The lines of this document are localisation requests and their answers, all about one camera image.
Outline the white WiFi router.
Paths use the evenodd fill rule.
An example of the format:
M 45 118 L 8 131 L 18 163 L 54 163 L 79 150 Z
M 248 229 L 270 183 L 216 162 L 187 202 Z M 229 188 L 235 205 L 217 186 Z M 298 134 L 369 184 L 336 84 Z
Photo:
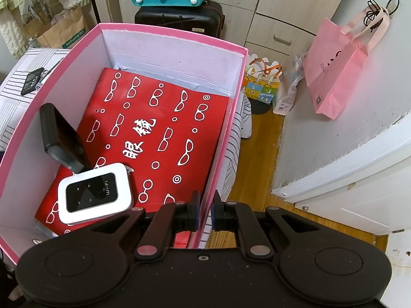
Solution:
M 133 203 L 127 168 L 113 163 L 62 179 L 58 185 L 59 219 L 66 225 L 101 219 Z

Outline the pink storage box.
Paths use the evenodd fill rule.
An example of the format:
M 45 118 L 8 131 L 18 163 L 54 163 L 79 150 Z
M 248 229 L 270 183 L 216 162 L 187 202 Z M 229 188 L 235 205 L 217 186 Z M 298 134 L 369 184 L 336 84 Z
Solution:
M 35 217 L 58 171 L 64 168 L 45 152 L 40 107 L 54 104 L 77 132 L 106 68 L 228 98 L 208 180 L 200 192 L 200 223 L 204 225 L 224 163 L 246 57 L 244 47 L 172 28 L 126 23 L 93 28 L 37 92 L 1 161 L 1 249 L 7 257 L 17 263 L 36 243 L 58 235 Z

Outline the black power bank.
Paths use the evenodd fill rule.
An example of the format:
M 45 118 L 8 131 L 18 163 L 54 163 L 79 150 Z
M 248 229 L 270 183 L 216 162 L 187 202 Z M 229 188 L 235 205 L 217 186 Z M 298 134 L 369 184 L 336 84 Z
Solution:
M 40 125 L 45 152 L 62 166 L 79 174 L 91 169 L 76 130 L 52 103 L 40 107 Z

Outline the white door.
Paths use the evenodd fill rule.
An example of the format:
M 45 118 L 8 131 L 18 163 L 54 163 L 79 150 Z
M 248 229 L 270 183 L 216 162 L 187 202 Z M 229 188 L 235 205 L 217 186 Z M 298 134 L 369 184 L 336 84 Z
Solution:
M 410 228 L 410 116 L 273 193 L 296 208 L 375 235 Z

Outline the colourful cartoon gift bag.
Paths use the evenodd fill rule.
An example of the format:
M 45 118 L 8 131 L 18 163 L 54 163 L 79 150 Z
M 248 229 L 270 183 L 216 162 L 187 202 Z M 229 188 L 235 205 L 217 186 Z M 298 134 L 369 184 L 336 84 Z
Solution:
M 264 104 L 271 104 L 281 84 L 283 66 L 277 61 L 260 58 L 256 54 L 248 55 L 242 82 L 245 95 L 249 99 Z

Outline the pink paper shopping bag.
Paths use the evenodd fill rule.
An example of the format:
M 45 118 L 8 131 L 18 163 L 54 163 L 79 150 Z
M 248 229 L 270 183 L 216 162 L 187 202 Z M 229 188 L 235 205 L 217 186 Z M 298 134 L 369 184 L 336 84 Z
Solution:
M 390 16 L 382 7 L 357 34 L 352 30 L 370 8 L 359 12 L 345 26 L 325 18 L 303 62 L 303 71 L 315 113 L 333 120 L 351 96 L 371 50 L 389 28 Z

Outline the black suitcase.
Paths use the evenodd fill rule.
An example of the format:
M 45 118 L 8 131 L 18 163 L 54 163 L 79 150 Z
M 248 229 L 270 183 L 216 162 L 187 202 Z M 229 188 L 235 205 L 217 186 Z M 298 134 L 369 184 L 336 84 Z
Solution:
M 144 6 L 134 16 L 135 24 L 163 26 L 220 38 L 225 15 L 220 4 L 204 1 L 200 6 Z

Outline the grey three-door wardrobe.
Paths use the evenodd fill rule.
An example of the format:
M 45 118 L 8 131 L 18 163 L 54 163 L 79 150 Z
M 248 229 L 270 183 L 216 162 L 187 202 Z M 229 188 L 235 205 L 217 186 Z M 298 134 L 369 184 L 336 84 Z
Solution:
M 334 15 L 342 0 L 204 1 L 217 2 L 222 7 L 222 39 L 283 64 L 289 56 L 309 49 L 320 23 Z M 140 8 L 132 0 L 94 2 L 91 14 L 101 22 L 133 23 Z

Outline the brown paper bag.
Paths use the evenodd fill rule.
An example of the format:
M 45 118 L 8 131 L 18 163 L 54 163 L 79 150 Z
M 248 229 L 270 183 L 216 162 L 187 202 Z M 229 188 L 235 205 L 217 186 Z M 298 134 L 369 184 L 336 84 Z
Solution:
M 71 49 L 88 32 L 88 24 L 81 7 L 64 10 L 47 24 L 32 19 L 24 32 L 37 47 L 53 49 Z

